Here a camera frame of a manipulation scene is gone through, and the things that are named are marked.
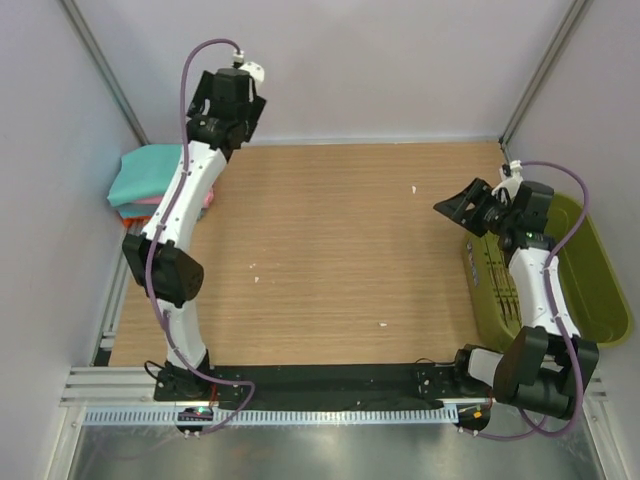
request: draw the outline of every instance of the wooden surface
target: wooden surface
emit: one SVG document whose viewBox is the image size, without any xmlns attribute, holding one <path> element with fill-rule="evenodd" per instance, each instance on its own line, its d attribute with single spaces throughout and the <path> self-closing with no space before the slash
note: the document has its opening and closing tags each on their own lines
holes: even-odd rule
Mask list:
<svg viewBox="0 0 640 480">
<path fill-rule="evenodd" d="M 197 305 L 212 363 L 445 361 L 479 343 L 464 231 L 432 206 L 476 176 L 497 180 L 502 158 L 497 143 L 235 154 L 190 251 L 205 269 Z M 110 365 L 165 356 L 131 281 Z"/>
</svg>

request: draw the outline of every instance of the cable tray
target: cable tray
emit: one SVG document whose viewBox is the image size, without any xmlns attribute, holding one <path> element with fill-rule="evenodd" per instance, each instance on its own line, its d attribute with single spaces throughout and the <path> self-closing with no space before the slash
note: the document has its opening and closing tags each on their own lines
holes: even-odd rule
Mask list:
<svg viewBox="0 0 640 480">
<path fill-rule="evenodd" d="M 184 407 L 90 407 L 85 426 L 136 426 L 136 425 L 198 425 L 206 427 L 224 420 L 228 410 L 213 409 L 213 420 L 182 420 L 179 414 Z M 313 426 L 313 425 L 393 425 L 457 423 L 456 405 L 445 405 L 438 410 L 413 410 L 396 412 L 281 412 L 247 410 L 240 412 L 229 422 L 236 427 Z"/>
</svg>

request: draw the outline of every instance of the metal floor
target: metal floor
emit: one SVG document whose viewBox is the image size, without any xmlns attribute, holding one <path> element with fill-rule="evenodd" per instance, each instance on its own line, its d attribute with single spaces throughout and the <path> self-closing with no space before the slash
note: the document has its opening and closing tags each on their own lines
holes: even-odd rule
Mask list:
<svg viewBox="0 0 640 480">
<path fill-rule="evenodd" d="M 488 432 L 524 431 L 515 409 L 495 405 L 492 413 Z M 560 425 L 550 422 L 549 428 Z M 601 480 L 605 475 L 583 420 L 559 439 L 534 436 L 507 443 L 459 434 L 450 424 L 244 427 L 189 440 L 174 427 L 85 426 L 69 478 Z"/>
</svg>

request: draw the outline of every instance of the green plastic basket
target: green plastic basket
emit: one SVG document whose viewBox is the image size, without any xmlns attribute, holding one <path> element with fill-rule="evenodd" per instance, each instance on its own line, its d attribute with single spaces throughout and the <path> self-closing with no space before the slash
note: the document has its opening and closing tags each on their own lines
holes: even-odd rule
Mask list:
<svg viewBox="0 0 640 480">
<path fill-rule="evenodd" d="M 571 198 L 556 193 L 546 233 L 560 240 L 575 224 L 581 209 Z M 469 234 L 462 251 L 480 338 L 486 347 L 503 352 L 520 331 L 521 321 L 518 291 L 497 237 Z M 627 340 L 633 325 L 629 306 L 588 216 L 558 257 L 567 308 L 582 337 L 600 347 Z"/>
</svg>

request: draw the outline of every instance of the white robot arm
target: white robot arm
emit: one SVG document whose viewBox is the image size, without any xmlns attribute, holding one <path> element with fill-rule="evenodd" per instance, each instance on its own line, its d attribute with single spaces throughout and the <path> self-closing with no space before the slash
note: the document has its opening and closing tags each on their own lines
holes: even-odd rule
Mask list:
<svg viewBox="0 0 640 480">
<path fill-rule="evenodd" d="M 500 174 L 498 187 L 491 189 L 476 178 L 434 208 L 476 236 L 489 231 L 498 235 L 518 291 L 522 329 L 504 354 L 467 345 L 455 363 L 459 371 L 491 387 L 498 402 L 568 419 L 575 409 L 576 372 L 556 320 L 562 319 L 571 338 L 584 388 L 597 365 L 598 348 L 580 337 L 571 319 L 558 277 L 558 258 L 547 265 L 556 240 L 545 234 L 553 189 L 524 181 L 518 161 L 503 166 Z M 545 285 L 546 275 L 551 292 Z M 543 365 L 551 359 L 559 368 Z"/>
<path fill-rule="evenodd" d="M 158 239 L 152 264 L 152 283 L 161 312 L 169 318 L 170 337 L 167 359 L 156 385 L 156 400 L 185 396 L 197 398 L 209 384 L 185 369 L 177 356 L 180 351 L 189 365 L 202 373 L 210 371 L 209 355 L 198 326 L 195 296 L 204 279 L 204 270 L 188 254 L 207 192 L 224 171 L 234 150 L 248 142 L 256 128 L 266 100 L 258 96 L 264 82 L 264 69 L 253 62 L 242 63 L 234 56 L 234 66 L 216 74 L 204 72 L 187 116 L 189 171 L 180 195 L 171 209 Z M 155 235 L 163 212 L 179 188 L 184 152 L 158 209 L 140 235 L 127 234 L 123 252 L 138 285 L 145 287 L 145 263 L 150 239 Z"/>
</svg>

